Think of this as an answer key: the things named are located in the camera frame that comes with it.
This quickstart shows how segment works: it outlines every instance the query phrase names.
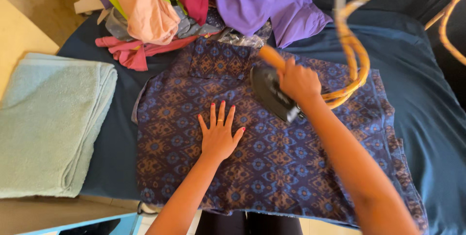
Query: light blue towel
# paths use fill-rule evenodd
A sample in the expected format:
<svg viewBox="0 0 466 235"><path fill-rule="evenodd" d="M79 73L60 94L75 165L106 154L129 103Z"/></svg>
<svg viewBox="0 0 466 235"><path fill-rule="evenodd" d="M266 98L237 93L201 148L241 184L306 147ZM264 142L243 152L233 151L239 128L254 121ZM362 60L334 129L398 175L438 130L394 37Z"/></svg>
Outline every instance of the light blue towel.
<svg viewBox="0 0 466 235"><path fill-rule="evenodd" d="M116 83L112 64L27 54L0 103L0 198L77 196Z"/></svg>

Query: pink cloth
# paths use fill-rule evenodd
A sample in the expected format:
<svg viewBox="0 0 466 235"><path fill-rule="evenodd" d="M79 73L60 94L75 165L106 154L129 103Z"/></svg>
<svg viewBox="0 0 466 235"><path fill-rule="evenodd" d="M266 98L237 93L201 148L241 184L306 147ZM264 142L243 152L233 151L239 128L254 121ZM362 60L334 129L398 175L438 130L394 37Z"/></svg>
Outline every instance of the pink cloth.
<svg viewBox="0 0 466 235"><path fill-rule="evenodd" d="M128 16L128 34L144 43L169 44L180 18L166 0L118 0Z"/></svg>
<svg viewBox="0 0 466 235"><path fill-rule="evenodd" d="M108 47L108 51L113 54L113 59L118 60L123 66L136 71L147 71L146 56L153 56L186 47L199 36L190 36L172 41L168 45L160 46L154 44L143 44L142 41L120 41L115 37L103 37L96 39L96 46Z"/></svg>

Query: patterned shirt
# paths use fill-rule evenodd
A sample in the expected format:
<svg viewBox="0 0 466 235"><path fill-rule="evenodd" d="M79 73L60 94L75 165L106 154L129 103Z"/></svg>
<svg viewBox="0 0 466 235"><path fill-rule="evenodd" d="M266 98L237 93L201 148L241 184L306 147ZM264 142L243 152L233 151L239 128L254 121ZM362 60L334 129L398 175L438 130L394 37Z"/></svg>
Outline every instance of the patterned shirt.
<svg viewBox="0 0 466 235"><path fill-rule="evenodd" d="M323 91L347 85L346 65L294 56L317 71ZM238 147L222 162L201 208L315 217L358 227L354 204L335 175L306 120L286 124L263 107L249 81L252 66L265 65L251 47L199 38L172 66L151 78L137 103L137 183L141 199L163 205L201 154L197 114L209 117L210 104L234 104L232 131L246 127ZM394 109L378 70L335 115L377 161L404 200L419 229L427 233L425 209L408 167L402 141L393 129Z"/></svg>

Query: left hand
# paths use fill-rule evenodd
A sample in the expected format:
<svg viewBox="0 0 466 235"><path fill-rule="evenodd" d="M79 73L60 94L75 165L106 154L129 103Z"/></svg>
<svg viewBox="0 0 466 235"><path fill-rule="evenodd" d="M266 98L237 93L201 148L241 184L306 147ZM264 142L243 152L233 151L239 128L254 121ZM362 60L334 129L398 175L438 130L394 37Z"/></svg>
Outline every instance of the left hand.
<svg viewBox="0 0 466 235"><path fill-rule="evenodd" d="M218 162L228 158L238 145L246 128L240 128L232 137L232 124L235 106L230 108L225 124L225 101L220 104L218 119L215 116L215 103L210 106L210 129L207 129L206 123L201 115L198 115L199 124L202 129L202 156L209 157Z"/></svg>

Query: dark blue bedsheet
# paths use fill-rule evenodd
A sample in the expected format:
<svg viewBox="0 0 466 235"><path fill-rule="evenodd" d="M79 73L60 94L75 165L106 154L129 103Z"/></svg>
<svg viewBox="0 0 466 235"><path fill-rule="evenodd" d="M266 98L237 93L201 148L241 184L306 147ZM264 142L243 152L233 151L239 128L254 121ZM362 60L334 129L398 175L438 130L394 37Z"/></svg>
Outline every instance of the dark blue bedsheet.
<svg viewBox="0 0 466 235"><path fill-rule="evenodd" d="M86 20L58 53L115 63L118 71L115 96L81 193L137 200L137 127L131 123L131 110L146 80L164 70L177 52L148 58L147 72L127 70L105 48L95 46L95 38L108 35L96 19ZM431 234L466 234L466 115L436 64L424 28L404 15L379 11L355 12L349 23L369 53L371 68L380 70L395 108L395 132L403 138ZM346 63L333 24L285 51Z"/></svg>

